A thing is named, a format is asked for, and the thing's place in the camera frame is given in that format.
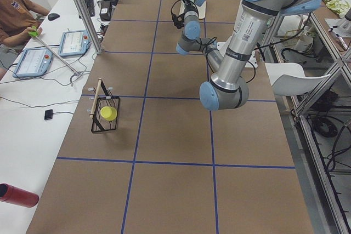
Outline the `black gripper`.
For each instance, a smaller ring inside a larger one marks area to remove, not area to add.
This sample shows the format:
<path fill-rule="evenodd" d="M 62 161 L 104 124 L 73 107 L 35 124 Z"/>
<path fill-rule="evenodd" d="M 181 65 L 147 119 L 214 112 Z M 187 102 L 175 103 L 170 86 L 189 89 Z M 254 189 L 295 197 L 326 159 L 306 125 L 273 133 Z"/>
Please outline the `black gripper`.
<path fill-rule="evenodd" d="M 183 0 L 184 3 L 184 16 L 194 15 L 198 16 L 198 8 L 195 3 L 191 0 Z"/>

